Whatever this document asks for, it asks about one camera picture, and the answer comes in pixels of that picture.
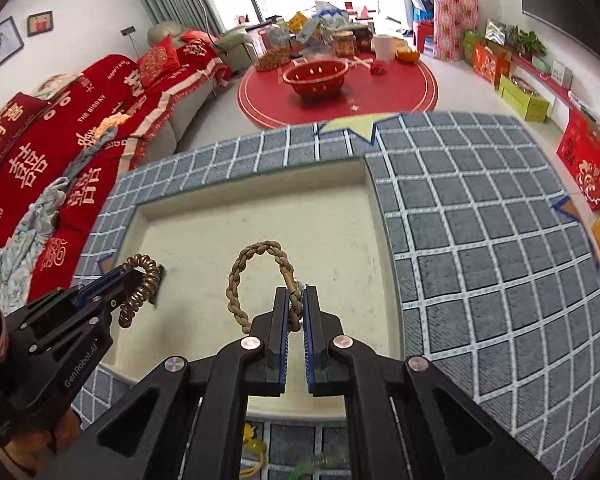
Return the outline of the red plastic colander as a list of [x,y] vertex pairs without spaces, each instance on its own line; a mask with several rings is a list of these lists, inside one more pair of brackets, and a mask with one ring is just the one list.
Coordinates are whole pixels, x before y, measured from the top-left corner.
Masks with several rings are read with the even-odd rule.
[[339,92],[349,73],[349,64],[339,58],[301,63],[283,74],[283,82],[289,84],[302,98],[317,99]]

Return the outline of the red covered sofa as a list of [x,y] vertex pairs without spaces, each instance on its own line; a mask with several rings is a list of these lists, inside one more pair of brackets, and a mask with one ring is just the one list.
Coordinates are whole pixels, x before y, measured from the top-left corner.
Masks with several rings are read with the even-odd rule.
[[182,135],[174,113],[195,114],[189,99],[204,99],[230,79],[232,71],[207,41],[193,39],[175,49],[180,67],[149,88],[140,82],[138,60],[108,54],[81,73],[50,78],[45,84],[50,96],[43,90],[33,96],[17,93],[0,110],[0,248],[44,188],[102,130],[118,127],[59,208],[55,233],[35,263],[26,303],[70,284],[112,188],[144,162],[171,155]]

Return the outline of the white cup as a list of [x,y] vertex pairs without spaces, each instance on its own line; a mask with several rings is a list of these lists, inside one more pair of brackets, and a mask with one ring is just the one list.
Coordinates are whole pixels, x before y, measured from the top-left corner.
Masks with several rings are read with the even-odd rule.
[[396,40],[389,35],[375,35],[373,49],[378,62],[391,62],[396,57]]

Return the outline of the pink floral gift box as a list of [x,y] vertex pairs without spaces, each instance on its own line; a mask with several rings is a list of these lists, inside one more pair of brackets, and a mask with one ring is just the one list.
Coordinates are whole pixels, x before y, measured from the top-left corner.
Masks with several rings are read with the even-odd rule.
[[478,0],[434,0],[434,58],[460,61],[465,32],[477,28]]

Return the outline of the grey checkered mat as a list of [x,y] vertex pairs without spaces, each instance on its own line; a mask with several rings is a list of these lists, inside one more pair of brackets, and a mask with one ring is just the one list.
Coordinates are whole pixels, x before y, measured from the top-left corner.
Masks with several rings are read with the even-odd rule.
[[118,249],[140,204],[292,166],[366,163],[396,264],[407,354],[433,359],[558,479],[600,445],[600,267],[516,118],[404,113],[287,126],[154,162],[106,199],[73,279]]

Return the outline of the red round table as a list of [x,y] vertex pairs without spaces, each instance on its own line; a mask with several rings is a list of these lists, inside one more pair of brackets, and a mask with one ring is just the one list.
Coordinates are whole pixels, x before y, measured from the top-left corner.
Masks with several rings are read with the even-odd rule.
[[308,62],[292,60],[276,70],[259,72],[251,67],[242,77],[237,103],[250,122],[275,129],[288,125],[327,122],[349,115],[428,112],[438,102],[437,79],[422,61],[385,65],[386,72],[373,75],[369,54],[350,58],[342,87],[329,96],[299,96],[284,76]]

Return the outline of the light blue floral blanket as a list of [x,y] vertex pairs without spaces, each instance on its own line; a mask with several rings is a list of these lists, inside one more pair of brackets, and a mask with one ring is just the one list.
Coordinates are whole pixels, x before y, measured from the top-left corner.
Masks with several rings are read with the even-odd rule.
[[0,248],[0,308],[5,314],[26,303],[35,263],[55,233],[59,208],[76,185],[80,172],[117,133],[117,126],[102,130],[95,143],[84,148],[64,174],[44,188]]

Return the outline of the green translucent bangle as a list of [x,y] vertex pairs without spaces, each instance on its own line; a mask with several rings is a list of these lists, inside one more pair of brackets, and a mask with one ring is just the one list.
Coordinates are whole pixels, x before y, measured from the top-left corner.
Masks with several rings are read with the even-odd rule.
[[288,474],[287,479],[311,479],[314,476],[321,478],[322,474],[327,474],[329,471],[345,471],[349,469],[349,460],[343,453],[314,454],[296,463],[292,467],[291,473]]

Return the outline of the green potted plant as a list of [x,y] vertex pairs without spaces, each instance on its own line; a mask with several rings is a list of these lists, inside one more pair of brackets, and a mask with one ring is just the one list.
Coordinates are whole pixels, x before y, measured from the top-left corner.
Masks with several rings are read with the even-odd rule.
[[531,61],[535,56],[542,58],[546,55],[546,47],[535,35],[535,32],[525,32],[518,26],[509,26],[507,44],[522,58]]

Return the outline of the red embroidered cushion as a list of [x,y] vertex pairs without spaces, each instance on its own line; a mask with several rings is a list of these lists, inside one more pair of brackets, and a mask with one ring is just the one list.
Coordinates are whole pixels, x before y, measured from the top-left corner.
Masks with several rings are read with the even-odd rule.
[[144,88],[149,88],[156,80],[172,73],[180,67],[180,60],[173,47],[171,36],[162,38],[137,61],[140,70],[140,82]]

